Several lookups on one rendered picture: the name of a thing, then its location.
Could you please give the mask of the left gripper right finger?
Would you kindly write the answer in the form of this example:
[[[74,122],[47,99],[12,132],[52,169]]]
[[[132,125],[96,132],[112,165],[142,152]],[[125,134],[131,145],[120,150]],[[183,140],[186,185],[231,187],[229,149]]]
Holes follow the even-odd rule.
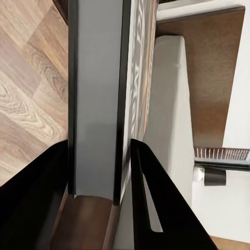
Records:
[[[163,232],[151,229],[143,174]],[[218,250],[151,148],[131,140],[134,250]]]

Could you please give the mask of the hardback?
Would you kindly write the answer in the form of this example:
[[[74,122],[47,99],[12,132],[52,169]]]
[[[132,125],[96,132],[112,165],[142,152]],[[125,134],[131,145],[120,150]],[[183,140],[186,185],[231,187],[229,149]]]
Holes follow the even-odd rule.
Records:
[[[151,95],[156,0],[68,0],[68,199],[120,206]]]

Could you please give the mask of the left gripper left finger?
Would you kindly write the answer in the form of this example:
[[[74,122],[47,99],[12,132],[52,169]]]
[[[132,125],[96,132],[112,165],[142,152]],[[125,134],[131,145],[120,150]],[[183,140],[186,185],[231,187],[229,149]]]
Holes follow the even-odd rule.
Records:
[[[68,140],[0,187],[0,250],[47,250],[68,183]]]

